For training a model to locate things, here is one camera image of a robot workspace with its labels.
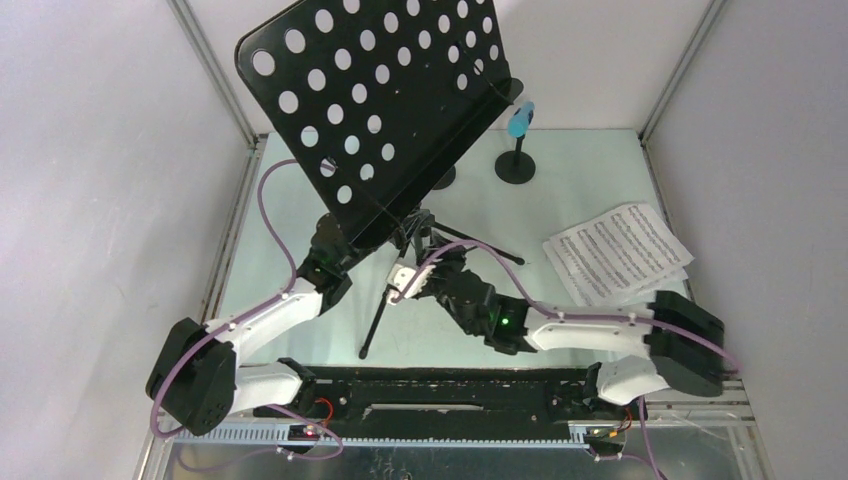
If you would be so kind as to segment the sheet music page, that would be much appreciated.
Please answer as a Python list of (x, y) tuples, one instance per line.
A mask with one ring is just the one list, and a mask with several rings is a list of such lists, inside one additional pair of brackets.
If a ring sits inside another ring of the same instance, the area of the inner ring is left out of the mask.
[(580, 306), (625, 304), (687, 278), (694, 257), (672, 239), (601, 223), (542, 244), (566, 290)]
[(647, 203), (627, 203), (548, 240), (585, 293), (606, 298), (685, 270), (694, 256)]

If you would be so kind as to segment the black music stand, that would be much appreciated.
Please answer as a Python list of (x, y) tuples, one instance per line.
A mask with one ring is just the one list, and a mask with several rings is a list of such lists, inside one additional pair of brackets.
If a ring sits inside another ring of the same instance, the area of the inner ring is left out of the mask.
[(450, 245), (421, 206), (523, 92), (489, 1), (299, 1), (237, 43), (239, 77), (351, 245), (418, 267)]

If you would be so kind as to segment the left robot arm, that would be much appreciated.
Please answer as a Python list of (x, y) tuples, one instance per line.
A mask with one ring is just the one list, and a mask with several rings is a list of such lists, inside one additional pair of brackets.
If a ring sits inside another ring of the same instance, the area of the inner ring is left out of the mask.
[(190, 318), (169, 332), (147, 381), (153, 400), (151, 426), (160, 412), (177, 421), (179, 431), (202, 436), (227, 416), (279, 405), (292, 416), (304, 416), (316, 403), (315, 375), (291, 358), (247, 365), (257, 351), (292, 328), (312, 321), (335, 306), (352, 281), (351, 245), (340, 227), (322, 217), (307, 257), (289, 289), (247, 311), (205, 325)]

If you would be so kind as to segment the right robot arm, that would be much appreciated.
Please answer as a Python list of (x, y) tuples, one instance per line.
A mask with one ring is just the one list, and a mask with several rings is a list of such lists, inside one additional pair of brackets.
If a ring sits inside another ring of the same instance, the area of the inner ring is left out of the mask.
[(391, 282), (402, 300), (432, 297), (469, 336), (499, 353), (595, 350), (615, 355), (589, 369), (585, 411), (606, 418), (662, 390), (715, 398), (724, 391), (724, 324), (685, 296), (654, 292), (620, 307), (557, 307), (502, 295), (466, 269), (463, 247), (443, 247)]

